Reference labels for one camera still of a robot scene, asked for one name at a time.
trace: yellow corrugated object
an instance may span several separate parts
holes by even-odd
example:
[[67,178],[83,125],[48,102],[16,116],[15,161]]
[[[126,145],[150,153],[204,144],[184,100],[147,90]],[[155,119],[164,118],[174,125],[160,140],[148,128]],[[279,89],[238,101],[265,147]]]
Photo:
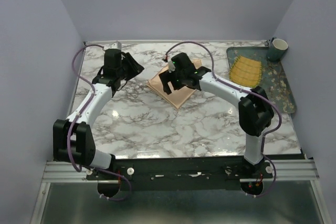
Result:
[[230,69],[229,78],[238,85],[254,88],[261,80],[261,62],[239,56]]

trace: bolt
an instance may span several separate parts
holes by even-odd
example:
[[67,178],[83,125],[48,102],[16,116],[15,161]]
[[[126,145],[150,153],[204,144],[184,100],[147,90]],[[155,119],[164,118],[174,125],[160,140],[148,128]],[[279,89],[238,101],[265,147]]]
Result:
[[226,173],[227,175],[230,175],[230,174],[232,173],[232,169],[231,169],[230,167],[227,167],[227,168],[225,169],[225,173]]
[[130,176],[133,175],[134,174],[134,168],[133,167],[128,168],[127,169],[127,174],[130,175]]
[[267,166],[266,167],[266,172],[271,174],[273,172],[273,168],[270,167],[270,166]]

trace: glass panel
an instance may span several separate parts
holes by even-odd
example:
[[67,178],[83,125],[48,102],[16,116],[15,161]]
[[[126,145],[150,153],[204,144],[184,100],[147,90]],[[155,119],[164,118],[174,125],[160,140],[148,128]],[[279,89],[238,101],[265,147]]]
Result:
[[136,191],[124,202],[100,199],[95,183],[52,184],[42,223],[323,222],[310,182],[277,182],[269,195],[256,199],[240,191]]

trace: tan napkin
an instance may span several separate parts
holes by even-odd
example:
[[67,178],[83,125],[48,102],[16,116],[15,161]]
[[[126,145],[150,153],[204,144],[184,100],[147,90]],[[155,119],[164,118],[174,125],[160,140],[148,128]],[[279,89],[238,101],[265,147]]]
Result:
[[[194,64],[195,68],[199,68],[202,66],[201,60],[192,60],[192,63]],[[160,72],[158,72],[152,79],[148,80],[147,86],[157,95],[162,97],[164,100],[166,100],[168,103],[170,103],[175,109],[179,109],[183,103],[196,91],[187,87],[183,87],[180,90],[174,90],[171,83],[169,83],[169,87],[172,90],[171,94],[166,94],[163,91],[163,86],[159,77],[159,74],[166,71],[168,69],[168,65],[165,66],[163,69],[161,69]]]

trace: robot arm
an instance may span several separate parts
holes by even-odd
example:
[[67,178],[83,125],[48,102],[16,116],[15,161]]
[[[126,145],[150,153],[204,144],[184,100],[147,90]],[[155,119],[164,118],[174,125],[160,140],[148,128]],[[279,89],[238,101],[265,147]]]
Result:
[[239,110],[239,124],[246,133],[246,150],[244,159],[252,165],[257,165],[263,160],[261,153],[262,133],[270,125],[274,112],[269,104],[253,95],[246,95],[242,90],[252,91],[267,98],[261,87],[249,89],[225,80],[225,82],[238,88],[238,90],[223,85],[211,74],[210,69],[198,69],[185,53],[172,57],[169,69],[161,73],[160,79],[166,93],[171,93],[168,85],[170,82],[175,90],[182,87],[198,89],[212,93],[228,101]]
[[115,156],[96,149],[91,126],[94,124],[100,111],[118,91],[121,81],[129,81],[144,68],[139,65],[129,53],[119,49],[107,49],[104,54],[104,66],[93,79],[94,90],[90,90],[81,105],[66,120],[57,120],[53,126],[54,158],[69,162],[67,152],[67,135],[71,123],[74,122],[79,111],[85,106],[92,93],[94,97],[83,110],[72,129],[70,145],[71,153],[76,164],[84,167],[108,169]]

